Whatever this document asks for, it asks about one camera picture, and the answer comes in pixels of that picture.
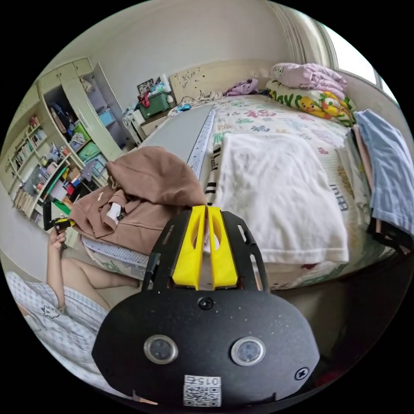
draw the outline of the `plaid pajamas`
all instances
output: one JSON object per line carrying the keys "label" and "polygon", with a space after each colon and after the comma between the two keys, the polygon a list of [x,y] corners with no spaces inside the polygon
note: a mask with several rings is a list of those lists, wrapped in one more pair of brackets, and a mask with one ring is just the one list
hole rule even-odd
{"label": "plaid pajamas", "polygon": [[14,272],[6,273],[14,300],[29,316],[26,322],[43,346],[73,375],[87,384],[129,398],[109,386],[91,352],[107,311],[73,289],[64,288],[65,305],[57,308],[55,292],[46,283],[26,282]]}

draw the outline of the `camera lens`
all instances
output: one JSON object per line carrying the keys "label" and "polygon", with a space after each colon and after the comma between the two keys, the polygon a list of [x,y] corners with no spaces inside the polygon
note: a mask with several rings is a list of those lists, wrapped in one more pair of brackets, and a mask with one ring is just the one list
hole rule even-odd
{"label": "camera lens", "polygon": [[178,356],[176,343],[165,335],[154,335],[144,343],[145,356],[155,364],[169,364]]}
{"label": "camera lens", "polygon": [[239,339],[231,349],[232,360],[242,367],[250,367],[257,364],[263,359],[264,354],[264,343],[253,336]]}

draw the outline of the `qr code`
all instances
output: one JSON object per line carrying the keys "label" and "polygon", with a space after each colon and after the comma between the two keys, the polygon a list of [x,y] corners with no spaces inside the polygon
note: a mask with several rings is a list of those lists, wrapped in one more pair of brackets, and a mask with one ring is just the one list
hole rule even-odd
{"label": "qr code", "polygon": [[190,407],[220,407],[221,379],[216,376],[192,376],[184,378],[184,405]]}

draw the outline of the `bed frame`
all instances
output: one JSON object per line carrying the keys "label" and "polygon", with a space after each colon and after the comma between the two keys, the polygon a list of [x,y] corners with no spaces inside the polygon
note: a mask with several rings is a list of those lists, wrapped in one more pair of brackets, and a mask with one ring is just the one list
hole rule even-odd
{"label": "bed frame", "polygon": [[265,89],[270,69],[277,62],[264,59],[220,60],[170,75],[177,103],[184,97],[200,98],[200,94],[226,92],[232,86],[250,78],[259,80],[258,88]]}

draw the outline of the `white towel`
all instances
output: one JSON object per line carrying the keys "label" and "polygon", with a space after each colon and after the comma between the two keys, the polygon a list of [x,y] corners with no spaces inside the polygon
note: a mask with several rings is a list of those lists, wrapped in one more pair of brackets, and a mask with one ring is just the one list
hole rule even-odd
{"label": "white towel", "polygon": [[265,263],[348,262],[341,211],[305,140],[228,133],[215,148],[214,166],[210,203],[246,222]]}

